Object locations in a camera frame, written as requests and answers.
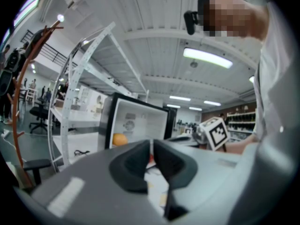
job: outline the brown wall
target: brown wall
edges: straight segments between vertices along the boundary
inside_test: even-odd
[[[239,113],[243,113],[245,105],[248,106],[248,111],[247,111],[248,113],[249,112],[255,112],[256,102],[252,102],[252,103],[243,104],[243,105],[239,105],[239,106],[234,106],[234,107],[230,107],[230,108],[226,108],[226,109],[221,109],[221,110],[218,110],[218,111],[204,112],[204,113],[202,113],[201,122],[204,122],[207,119],[210,119],[212,117],[218,117],[220,115],[220,113],[223,113],[225,118],[226,118],[227,113],[236,113],[236,111],[235,111],[236,108],[239,109]]]

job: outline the railing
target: railing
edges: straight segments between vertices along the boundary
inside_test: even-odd
[[[33,36],[33,33],[31,31],[27,30],[25,36],[21,39],[21,42],[22,43],[29,42],[31,40],[32,36]],[[62,55],[60,52],[55,50],[53,47],[51,47],[47,43],[44,44],[44,46],[42,47],[39,54],[43,55],[44,57],[51,60],[52,62],[60,65],[61,67],[65,64],[65,62],[67,60],[66,56]],[[74,62],[73,62],[73,67],[74,68],[77,67],[77,64]]]

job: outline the gray floor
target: gray floor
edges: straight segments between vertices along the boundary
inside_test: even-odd
[[[29,124],[31,122],[38,122],[36,117],[29,113],[29,110],[32,108],[31,104],[26,104],[26,110],[22,110],[22,106],[20,107],[20,121],[18,122],[18,132],[24,131],[25,134],[20,136],[18,139],[19,147],[21,151],[22,158],[26,161],[34,160],[34,159],[42,159],[47,158],[50,159],[50,153],[48,148],[48,138],[47,132],[41,128],[37,128],[33,131],[33,134],[30,134]],[[3,122],[0,123],[0,133],[2,133],[3,129],[7,129],[12,131],[12,127],[10,125],[5,125]],[[54,134],[59,134],[60,128],[55,127],[53,130]],[[5,140],[9,141],[12,145],[14,145],[13,135],[9,133],[9,135],[5,138]],[[19,167],[19,160],[16,154],[14,147],[10,145],[8,142],[4,141],[2,137],[0,137],[0,152],[2,153],[6,162],[11,162],[17,168]],[[55,154],[60,154],[57,148],[54,148]],[[40,170],[41,179],[45,180],[50,176],[55,174],[55,171],[52,167],[43,168]]]

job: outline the shoe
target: shoe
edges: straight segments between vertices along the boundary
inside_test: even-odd
[[[13,123],[13,121],[11,119],[9,119],[9,118],[5,118],[4,121],[3,121],[3,123],[6,124],[6,125],[10,125],[10,124]]]

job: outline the neck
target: neck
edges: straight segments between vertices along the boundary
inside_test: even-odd
[[[252,5],[249,36],[263,42],[268,34],[269,11],[267,6]]]

